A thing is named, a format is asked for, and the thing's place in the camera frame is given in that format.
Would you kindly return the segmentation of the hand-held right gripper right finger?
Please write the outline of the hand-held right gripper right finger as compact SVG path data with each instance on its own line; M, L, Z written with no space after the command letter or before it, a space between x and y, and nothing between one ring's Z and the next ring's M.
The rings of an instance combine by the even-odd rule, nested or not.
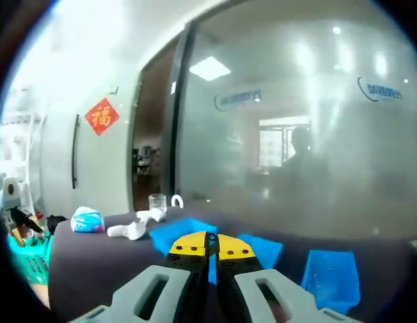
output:
M328 308L273 268L265 269L252 247L216 236L218 302L227 322L355 322Z

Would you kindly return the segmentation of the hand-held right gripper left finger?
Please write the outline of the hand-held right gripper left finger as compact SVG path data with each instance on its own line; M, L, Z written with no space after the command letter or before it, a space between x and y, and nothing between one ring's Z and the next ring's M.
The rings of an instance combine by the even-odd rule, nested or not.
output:
M75 322L200 322L208 291L210 233L174 242L161 264L151 265Z

